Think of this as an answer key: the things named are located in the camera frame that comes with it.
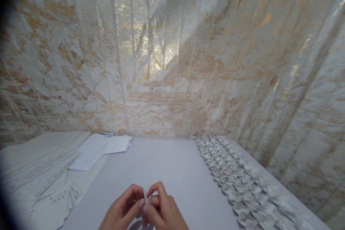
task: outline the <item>fingernail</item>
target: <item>fingernail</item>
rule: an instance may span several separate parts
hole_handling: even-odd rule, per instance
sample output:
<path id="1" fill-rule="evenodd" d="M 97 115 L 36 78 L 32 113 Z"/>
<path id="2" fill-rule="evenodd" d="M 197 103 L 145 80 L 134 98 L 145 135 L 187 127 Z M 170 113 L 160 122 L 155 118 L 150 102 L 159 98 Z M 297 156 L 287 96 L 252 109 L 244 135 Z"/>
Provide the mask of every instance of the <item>fingernail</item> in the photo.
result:
<path id="1" fill-rule="evenodd" d="M 145 199 L 142 199 L 140 202 L 139 202 L 139 206 L 140 207 L 143 207 L 145 205 Z"/>
<path id="2" fill-rule="evenodd" d="M 148 210 L 149 210 L 148 205 L 145 205 L 145 206 L 143 207 L 143 212 L 144 212 L 144 214 L 147 214 L 147 213 L 148 213 Z"/>

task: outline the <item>white table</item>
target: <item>white table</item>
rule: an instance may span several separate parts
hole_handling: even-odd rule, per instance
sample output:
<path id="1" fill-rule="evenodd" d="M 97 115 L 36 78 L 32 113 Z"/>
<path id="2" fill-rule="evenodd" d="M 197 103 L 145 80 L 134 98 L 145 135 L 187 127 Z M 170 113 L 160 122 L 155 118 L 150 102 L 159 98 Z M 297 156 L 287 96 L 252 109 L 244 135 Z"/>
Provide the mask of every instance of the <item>white table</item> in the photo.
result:
<path id="1" fill-rule="evenodd" d="M 329 230 L 253 157 L 239 148 L 247 161 L 255 164 L 259 173 L 267 177 L 267 183 L 277 185 L 279 194 L 289 196 L 290 204 L 307 215 L 313 226 Z M 174 197 L 190 229 L 239 229 L 227 197 L 214 181 L 195 141 L 138 137 L 132 139 L 132 147 L 126 153 L 109 156 L 61 229 L 98 229 L 112 202 L 132 183 L 147 191 L 158 181 L 162 181 L 168 194 Z M 130 229 L 140 228 L 141 222 L 135 219 Z"/>

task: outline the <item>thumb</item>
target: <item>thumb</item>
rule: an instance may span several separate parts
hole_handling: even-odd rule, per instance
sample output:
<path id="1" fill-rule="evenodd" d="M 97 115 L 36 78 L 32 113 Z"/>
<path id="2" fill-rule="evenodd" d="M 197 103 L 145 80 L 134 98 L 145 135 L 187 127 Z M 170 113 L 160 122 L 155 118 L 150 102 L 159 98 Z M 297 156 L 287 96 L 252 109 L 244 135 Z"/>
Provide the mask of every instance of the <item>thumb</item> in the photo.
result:
<path id="1" fill-rule="evenodd" d="M 145 205 L 145 199 L 138 200 L 132 208 L 128 211 L 128 213 L 122 218 L 121 224 L 123 225 L 124 229 L 127 229 L 133 219 L 139 214 L 141 208 Z"/>
<path id="2" fill-rule="evenodd" d="M 155 207 L 151 204 L 146 204 L 143 207 L 143 212 L 144 215 L 147 216 L 150 223 L 153 224 L 156 229 L 161 229 L 165 225 L 163 219 L 161 218 Z"/>

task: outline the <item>stack of paper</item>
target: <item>stack of paper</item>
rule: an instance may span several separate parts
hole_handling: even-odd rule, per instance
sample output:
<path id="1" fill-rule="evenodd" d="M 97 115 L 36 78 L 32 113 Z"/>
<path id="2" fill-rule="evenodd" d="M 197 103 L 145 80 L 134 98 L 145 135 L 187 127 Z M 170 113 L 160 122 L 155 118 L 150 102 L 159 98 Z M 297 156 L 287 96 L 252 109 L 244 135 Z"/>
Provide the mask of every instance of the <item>stack of paper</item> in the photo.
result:
<path id="1" fill-rule="evenodd" d="M 1 174 L 23 226 L 60 228 L 108 154 L 127 151 L 131 139 L 106 132 L 47 132 L 0 150 Z"/>
<path id="2" fill-rule="evenodd" d="M 89 171 L 102 157 L 107 143 L 108 138 L 101 134 L 92 134 L 77 148 L 76 152 L 80 153 L 80 156 L 68 169 Z"/>
<path id="3" fill-rule="evenodd" d="M 103 150 L 103 154 L 110 154 L 110 153 L 119 153 L 125 152 L 128 150 L 129 147 L 132 146 L 130 143 L 132 137 L 124 135 L 124 136 L 113 136 L 109 137 L 108 144 L 105 146 Z"/>
<path id="4" fill-rule="evenodd" d="M 20 153 L 21 148 L 13 150 Z M 29 159 L 2 170 L 5 187 L 12 205 L 17 209 L 21 223 L 33 229 L 57 229 L 64 224 L 67 210 L 78 195 L 73 190 L 75 184 L 65 186 L 67 168 L 79 154 L 68 149 L 52 146 L 29 156 Z"/>

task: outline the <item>marbled paper backdrop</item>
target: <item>marbled paper backdrop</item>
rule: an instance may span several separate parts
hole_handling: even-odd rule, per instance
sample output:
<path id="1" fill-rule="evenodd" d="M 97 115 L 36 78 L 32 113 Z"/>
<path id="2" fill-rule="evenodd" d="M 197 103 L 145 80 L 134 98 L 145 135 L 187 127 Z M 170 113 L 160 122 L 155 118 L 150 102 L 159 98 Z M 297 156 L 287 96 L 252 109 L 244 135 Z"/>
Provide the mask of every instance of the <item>marbled paper backdrop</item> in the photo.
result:
<path id="1" fill-rule="evenodd" d="M 5 145 L 44 131 L 229 135 L 344 229 L 345 0 L 12 0 Z"/>

